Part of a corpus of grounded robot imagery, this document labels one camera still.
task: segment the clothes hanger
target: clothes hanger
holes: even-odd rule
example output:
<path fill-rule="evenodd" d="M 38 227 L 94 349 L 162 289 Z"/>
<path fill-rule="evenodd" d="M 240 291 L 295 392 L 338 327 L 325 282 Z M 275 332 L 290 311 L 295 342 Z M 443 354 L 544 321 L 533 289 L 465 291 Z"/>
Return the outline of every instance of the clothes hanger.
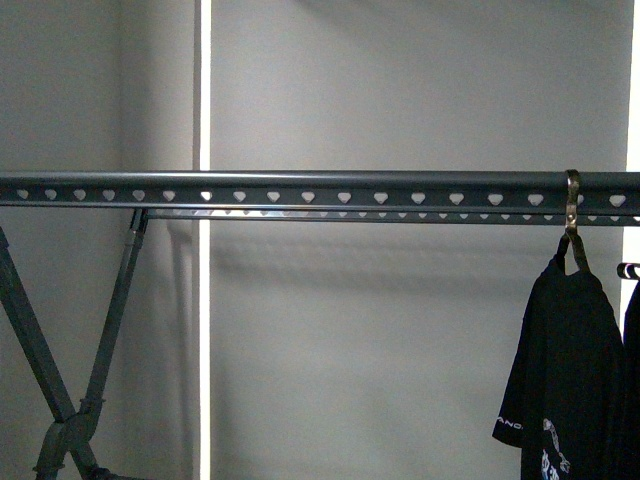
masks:
<path fill-rule="evenodd" d="M 557 257 L 564 260 L 564 257 L 571 244 L 573 258 L 581 272 L 591 271 L 587 262 L 587 254 L 584 250 L 582 238 L 578 235 L 578 191 L 580 190 L 580 173 L 577 170 L 567 170 L 567 209 L 564 226 L 564 235 L 560 238 Z"/>

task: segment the gray wall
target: gray wall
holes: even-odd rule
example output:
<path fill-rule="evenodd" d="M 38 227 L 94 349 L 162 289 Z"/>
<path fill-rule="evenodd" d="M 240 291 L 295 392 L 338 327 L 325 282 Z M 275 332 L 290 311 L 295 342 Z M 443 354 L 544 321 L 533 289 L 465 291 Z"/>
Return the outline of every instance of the gray wall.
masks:
<path fill-rule="evenodd" d="M 0 169 L 191 169 L 194 5 L 0 0 Z M 74 402 L 87 386 L 128 216 L 2 211 Z M 192 226 L 152 222 L 139 258 L 91 442 L 116 473 L 184 480 L 197 465 Z M 2 310 L 0 478 L 34 475 L 51 422 Z M 79 478 L 69 456 L 66 464 L 58 478 Z"/>
<path fill-rule="evenodd" d="M 193 168 L 192 1 L 122 2 L 123 162 L 130 170 Z M 147 230 L 122 329 L 127 475 L 198 478 L 198 328 L 194 222 Z"/>
<path fill-rule="evenodd" d="M 219 0 L 212 168 L 624 170 L 631 2 Z M 514 478 L 558 227 L 214 224 L 218 479 Z M 621 231 L 585 229 L 617 305 Z"/>
<path fill-rule="evenodd" d="M 0 0 L 0 169 L 117 170 L 119 4 Z M 115 212 L 2 209 L 2 228 L 75 405 L 84 396 L 125 223 Z M 122 466 L 116 359 L 92 446 Z M 53 421 L 0 309 L 0 477 L 32 478 Z M 79 478 L 73 462 L 58 478 Z"/>

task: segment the x-shaped frame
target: x-shaped frame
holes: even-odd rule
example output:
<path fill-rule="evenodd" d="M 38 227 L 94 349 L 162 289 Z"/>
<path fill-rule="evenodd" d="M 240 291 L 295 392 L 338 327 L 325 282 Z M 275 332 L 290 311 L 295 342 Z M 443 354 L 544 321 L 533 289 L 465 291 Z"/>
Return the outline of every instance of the x-shaped frame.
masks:
<path fill-rule="evenodd" d="M 55 480 L 58 471 L 64 467 L 64 457 L 68 452 L 71 453 L 82 480 L 141 480 L 115 475 L 108 469 L 99 467 L 89 441 L 96 431 L 100 418 L 107 375 L 146 226 L 147 211 L 135 210 L 89 386 L 78 411 L 73 407 L 71 397 L 62 381 L 62 376 L 9 254 L 9 242 L 0 228 L 0 301 L 54 418 L 34 468 L 36 480 Z"/>

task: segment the black t-shirt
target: black t-shirt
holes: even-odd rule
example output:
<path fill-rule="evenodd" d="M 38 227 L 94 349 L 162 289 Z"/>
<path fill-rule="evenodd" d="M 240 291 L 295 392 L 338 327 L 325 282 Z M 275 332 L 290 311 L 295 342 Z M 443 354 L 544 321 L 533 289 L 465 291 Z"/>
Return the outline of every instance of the black t-shirt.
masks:
<path fill-rule="evenodd" d="M 625 414 L 620 479 L 640 478 L 640 282 L 631 296 L 624 321 Z"/>
<path fill-rule="evenodd" d="M 493 436 L 522 449 L 522 480 L 614 479 L 624 352 L 589 271 L 556 255 L 536 280 Z"/>

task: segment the black garment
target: black garment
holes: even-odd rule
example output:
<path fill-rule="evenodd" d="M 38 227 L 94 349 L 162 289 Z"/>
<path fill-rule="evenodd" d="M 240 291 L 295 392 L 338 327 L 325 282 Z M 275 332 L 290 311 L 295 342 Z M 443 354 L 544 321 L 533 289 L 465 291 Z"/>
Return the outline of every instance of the black garment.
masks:
<path fill-rule="evenodd" d="M 589 271 L 556 255 L 536 280 L 493 436 L 522 449 L 521 480 L 615 479 L 624 352 Z"/>
<path fill-rule="evenodd" d="M 624 321 L 625 414 L 620 479 L 640 478 L 640 282 L 631 296 Z"/>

